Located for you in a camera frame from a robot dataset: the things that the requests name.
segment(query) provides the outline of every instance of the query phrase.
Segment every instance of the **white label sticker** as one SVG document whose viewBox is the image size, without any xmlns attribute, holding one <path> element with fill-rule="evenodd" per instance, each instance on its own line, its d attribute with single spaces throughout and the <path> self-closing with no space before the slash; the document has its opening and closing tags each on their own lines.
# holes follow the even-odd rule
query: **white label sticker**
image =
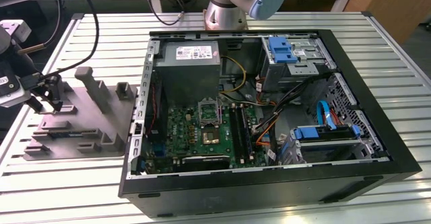
<svg viewBox="0 0 431 224">
<path fill-rule="evenodd" d="M 1 77 L 1 78 L 0 78 L 0 85 L 6 84 L 6 83 L 7 83 L 7 81 L 9 81 L 9 79 L 7 79 L 7 77 L 6 77 L 6 76 Z"/>
<path fill-rule="evenodd" d="M 293 51 L 293 54 L 294 54 L 294 55 L 302 55 L 302 56 L 305 56 L 305 53 L 304 53 L 304 51 L 302 51 L 302 50 L 294 50 L 294 51 Z"/>
<path fill-rule="evenodd" d="M 277 140 L 278 141 L 284 141 L 286 138 L 288 138 L 288 136 L 281 133 L 280 136 L 278 136 L 278 138 L 277 138 Z"/>
<path fill-rule="evenodd" d="M 212 59 L 210 46 L 181 46 L 176 48 L 176 60 Z"/>
<path fill-rule="evenodd" d="M 256 91 L 261 92 L 261 84 L 260 83 L 256 83 Z"/>
<path fill-rule="evenodd" d="M 268 157 L 274 161 L 274 152 L 272 150 L 268 150 Z"/>
</svg>

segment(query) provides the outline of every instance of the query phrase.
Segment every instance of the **table leg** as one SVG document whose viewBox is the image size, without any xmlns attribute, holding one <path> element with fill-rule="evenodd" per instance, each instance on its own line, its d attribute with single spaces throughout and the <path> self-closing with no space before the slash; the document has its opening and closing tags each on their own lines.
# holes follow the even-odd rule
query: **table leg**
<svg viewBox="0 0 431 224">
<path fill-rule="evenodd" d="M 156 13 L 161 13 L 161 0 L 150 0 Z"/>
<path fill-rule="evenodd" d="M 330 12 L 342 12 L 348 0 L 336 0 L 330 9 Z"/>
</svg>

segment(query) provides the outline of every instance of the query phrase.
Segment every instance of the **aluminum workbench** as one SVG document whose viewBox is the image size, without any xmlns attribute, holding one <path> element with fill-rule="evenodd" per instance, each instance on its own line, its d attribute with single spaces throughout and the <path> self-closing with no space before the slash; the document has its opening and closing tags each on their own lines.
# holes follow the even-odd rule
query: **aluminum workbench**
<svg viewBox="0 0 431 224">
<path fill-rule="evenodd" d="M 164 14 L 173 21 L 176 14 Z M 200 30 L 201 14 L 166 27 L 150 14 L 98 15 L 100 44 L 85 66 L 106 85 L 138 85 L 149 31 Z M 150 220 L 117 198 L 122 157 L 27 162 L 23 148 L 41 116 L 22 107 L 0 147 L 0 223 L 429 223 L 431 81 L 372 17 L 361 13 L 278 13 L 249 29 L 330 29 L 413 154 L 422 172 L 345 203 Z M 92 15 L 73 19 L 43 73 L 82 59 L 92 48 Z M 71 86 L 74 71 L 61 75 Z"/>
</svg>

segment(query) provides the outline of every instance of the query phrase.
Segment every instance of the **motherboard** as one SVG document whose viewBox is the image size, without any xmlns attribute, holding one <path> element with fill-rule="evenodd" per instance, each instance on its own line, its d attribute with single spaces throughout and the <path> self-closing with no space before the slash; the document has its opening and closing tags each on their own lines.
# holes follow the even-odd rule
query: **motherboard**
<svg viewBox="0 0 431 224">
<path fill-rule="evenodd" d="M 205 161 L 216 168 L 220 162 L 226 169 L 265 166 L 264 149 L 252 144 L 250 127 L 256 122 L 252 105 L 170 107 L 166 142 L 153 145 L 154 171 L 181 172 L 176 167 Z"/>
</svg>

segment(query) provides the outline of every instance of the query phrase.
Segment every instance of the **ram slot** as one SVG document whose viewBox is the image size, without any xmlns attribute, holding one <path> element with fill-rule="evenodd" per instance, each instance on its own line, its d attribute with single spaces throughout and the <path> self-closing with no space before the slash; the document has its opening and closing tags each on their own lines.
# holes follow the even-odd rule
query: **ram slot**
<svg viewBox="0 0 431 224">
<path fill-rule="evenodd" d="M 230 120 L 230 134 L 232 134 L 232 143 L 234 151 L 234 160 L 236 163 L 244 163 L 244 148 L 242 142 L 240 140 L 238 134 L 238 122 L 236 120 L 236 109 L 229 108 L 229 120 Z"/>
<path fill-rule="evenodd" d="M 237 121 L 241 123 L 240 124 L 240 133 L 241 133 L 241 138 L 242 138 L 245 158 L 248 160 L 253 160 L 253 149 L 250 147 L 250 137 L 249 137 L 246 115 L 245 115 L 244 108 L 236 109 L 236 114 L 237 114 Z"/>
</svg>

